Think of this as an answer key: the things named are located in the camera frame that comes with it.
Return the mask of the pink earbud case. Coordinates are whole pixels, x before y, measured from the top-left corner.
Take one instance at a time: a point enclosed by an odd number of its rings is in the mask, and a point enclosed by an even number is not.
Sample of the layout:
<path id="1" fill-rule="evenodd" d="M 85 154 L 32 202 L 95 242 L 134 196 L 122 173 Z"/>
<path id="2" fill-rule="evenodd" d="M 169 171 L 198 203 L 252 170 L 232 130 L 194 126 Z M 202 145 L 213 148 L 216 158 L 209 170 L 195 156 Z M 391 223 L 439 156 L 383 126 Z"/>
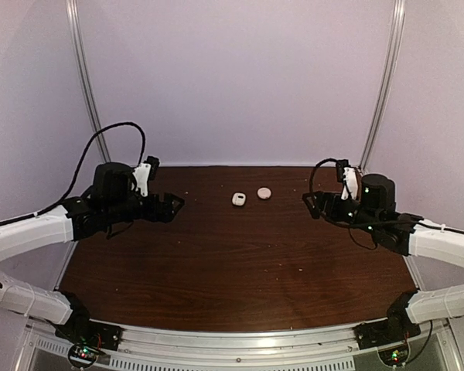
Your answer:
<path id="1" fill-rule="evenodd" d="M 257 197 L 261 200 L 268 200 L 272 196 L 272 191 L 268 187 L 261 187 L 257 190 Z"/>

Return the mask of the white earbud case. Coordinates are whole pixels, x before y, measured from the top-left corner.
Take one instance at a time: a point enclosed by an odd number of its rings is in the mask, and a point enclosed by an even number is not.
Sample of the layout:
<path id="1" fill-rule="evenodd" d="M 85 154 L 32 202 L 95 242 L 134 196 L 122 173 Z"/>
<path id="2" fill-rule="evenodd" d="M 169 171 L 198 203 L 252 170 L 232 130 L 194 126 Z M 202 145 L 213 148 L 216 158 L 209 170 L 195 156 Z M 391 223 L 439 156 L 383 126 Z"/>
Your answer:
<path id="1" fill-rule="evenodd" d="M 231 197 L 231 203 L 233 206 L 236 206 L 236 207 L 244 206 L 246 201 L 247 201 L 247 197 L 242 192 L 236 192 Z"/>

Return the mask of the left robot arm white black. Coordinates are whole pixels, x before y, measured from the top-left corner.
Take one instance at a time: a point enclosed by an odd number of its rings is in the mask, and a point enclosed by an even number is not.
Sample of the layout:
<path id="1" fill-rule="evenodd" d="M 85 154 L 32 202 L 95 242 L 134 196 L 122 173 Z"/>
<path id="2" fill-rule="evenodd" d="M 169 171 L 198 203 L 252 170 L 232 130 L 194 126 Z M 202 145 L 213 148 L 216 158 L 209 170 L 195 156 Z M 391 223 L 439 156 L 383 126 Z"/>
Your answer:
<path id="1" fill-rule="evenodd" d="M 0 221 L 0 263 L 56 243 L 77 242 L 96 233 L 115 236 L 113 227 L 136 220 L 169 223 L 184 199 L 149 192 L 159 162 L 149 157 L 136 167 L 108 162 L 96 167 L 82 196 L 61 200 L 52 209 Z M 79 343 L 96 335 L 90 314 L 74 294 L 47 291 L 0 271 L 0 309 L 64 325 Z"/>

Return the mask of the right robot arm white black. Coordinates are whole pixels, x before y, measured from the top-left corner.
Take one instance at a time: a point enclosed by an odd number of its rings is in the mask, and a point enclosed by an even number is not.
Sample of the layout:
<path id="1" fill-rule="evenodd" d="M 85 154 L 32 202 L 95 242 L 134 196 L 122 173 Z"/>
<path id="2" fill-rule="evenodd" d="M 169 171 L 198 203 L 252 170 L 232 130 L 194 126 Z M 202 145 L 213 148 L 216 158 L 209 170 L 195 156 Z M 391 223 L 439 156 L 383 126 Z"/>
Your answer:
<path id="1" fill-rule="evenodd" d="M 340 192 L 309 190 L 303 194 L 313 219 L 345 230 L 368 233 L 373 243 L 403 257 L 427 257 L 464 268 L 464 230 L 433 223 L 422 216 L 396 210 L 395 184 L 381 174 L 362 179 L 349 168 L 339 177 Z M 403 293 L 387 310 L 381 335 L 397 341 L 411 324 L 464 316 L 464 284 Z"/>

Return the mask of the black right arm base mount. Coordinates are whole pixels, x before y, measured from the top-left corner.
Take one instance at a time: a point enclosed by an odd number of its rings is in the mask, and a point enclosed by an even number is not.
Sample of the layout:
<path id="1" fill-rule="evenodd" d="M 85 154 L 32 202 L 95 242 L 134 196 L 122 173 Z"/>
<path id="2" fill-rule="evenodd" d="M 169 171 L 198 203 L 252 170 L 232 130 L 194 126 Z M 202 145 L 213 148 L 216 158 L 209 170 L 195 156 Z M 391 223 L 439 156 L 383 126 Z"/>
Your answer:
<path id="1" fill-rule="evenodd" d="M 360 350 L 382 347 L 418 336 L 421 334 L 419 325 L 399 325 L 389 319 L 378 322 L 362 323 L 354 329 L 356 341 Z"/>

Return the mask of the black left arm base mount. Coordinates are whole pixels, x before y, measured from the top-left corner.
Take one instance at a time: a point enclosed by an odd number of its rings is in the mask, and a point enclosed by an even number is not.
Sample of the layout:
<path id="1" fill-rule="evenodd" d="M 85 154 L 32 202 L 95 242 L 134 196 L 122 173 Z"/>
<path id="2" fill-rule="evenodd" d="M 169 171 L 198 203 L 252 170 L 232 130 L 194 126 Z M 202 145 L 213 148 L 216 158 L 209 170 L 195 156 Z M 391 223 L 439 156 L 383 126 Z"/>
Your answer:
<path id="1" fill-rule="evenodd" d="M 122 328 L 103 322 L 77 318 L 65 325 L 52 324 L 55 335 L 73 344 L 88 345 L 96 350 L 117 351 Z"/>

